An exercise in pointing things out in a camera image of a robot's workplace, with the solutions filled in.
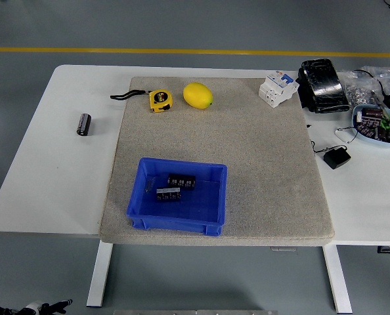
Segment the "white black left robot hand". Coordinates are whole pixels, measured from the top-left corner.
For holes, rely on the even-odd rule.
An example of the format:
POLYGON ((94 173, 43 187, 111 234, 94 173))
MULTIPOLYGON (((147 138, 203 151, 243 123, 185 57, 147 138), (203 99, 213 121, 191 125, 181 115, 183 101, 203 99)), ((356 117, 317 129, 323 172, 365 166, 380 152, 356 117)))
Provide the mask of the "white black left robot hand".
POLYGON ((34 301, 23 308, 26 314, 66 314, 66 307, 73 303, 72 299, 66 299, 54 304, 34 301))

